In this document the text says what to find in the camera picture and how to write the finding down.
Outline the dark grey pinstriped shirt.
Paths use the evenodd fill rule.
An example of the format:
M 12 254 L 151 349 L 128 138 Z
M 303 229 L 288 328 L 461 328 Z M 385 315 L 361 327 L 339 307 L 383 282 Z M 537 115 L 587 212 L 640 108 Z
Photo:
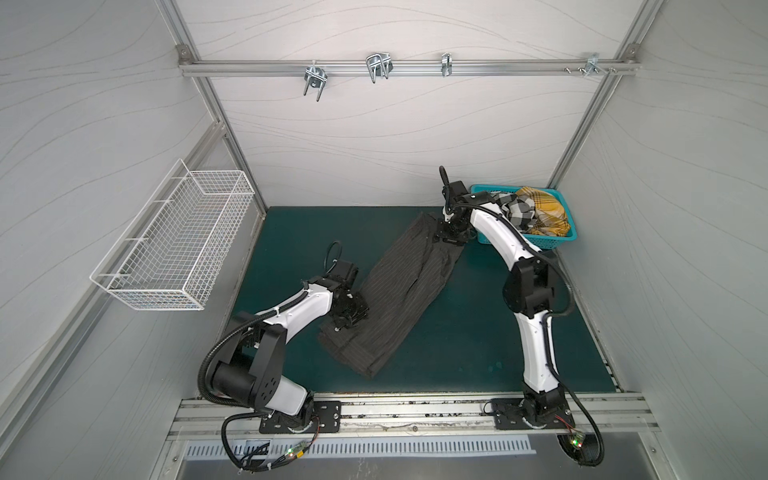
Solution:
M 359 293 L 366 318 L 338 328 L 320 327 L 318 341 L 332 358 L 367 378 L 375 377 L 442 292 L 463 252 L 437 237 L 441 220 L 421 213 L 373 267 Z

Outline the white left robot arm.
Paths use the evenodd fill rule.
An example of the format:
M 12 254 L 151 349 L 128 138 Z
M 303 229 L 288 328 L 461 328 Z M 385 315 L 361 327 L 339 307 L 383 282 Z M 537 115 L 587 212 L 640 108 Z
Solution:
M 293 431 L 308 428 L 314 400 L 306 388 L 283 375 L 286 347 L 320 317 L 329 315 L 348 327 L 367 316 L 366 301 L 352 291 L 357 275 L 353 263 L 335 260 L 282 303 L 255 314 L 240 313 L 241 324 L 225 334 L 202 361 L 197 374 L 200 395 L 214 404 L 273 413 L 281 426 Z

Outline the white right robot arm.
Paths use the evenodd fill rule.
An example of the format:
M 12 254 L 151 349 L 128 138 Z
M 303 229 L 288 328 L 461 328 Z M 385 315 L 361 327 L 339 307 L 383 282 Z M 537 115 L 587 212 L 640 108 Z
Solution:
M 542 429 L 568 408 L 553 355 L 554 267 L 490 195 L 470 192 L 463 182 L 450 181 L 444 171 L 440 176 L 444 207 L 436 238 L 462 245 L 475 231 L 486 237 L 507 266 L 502 296 L 517 321 L 524 357 L 523 399 L 517 414 L 527 425 Z

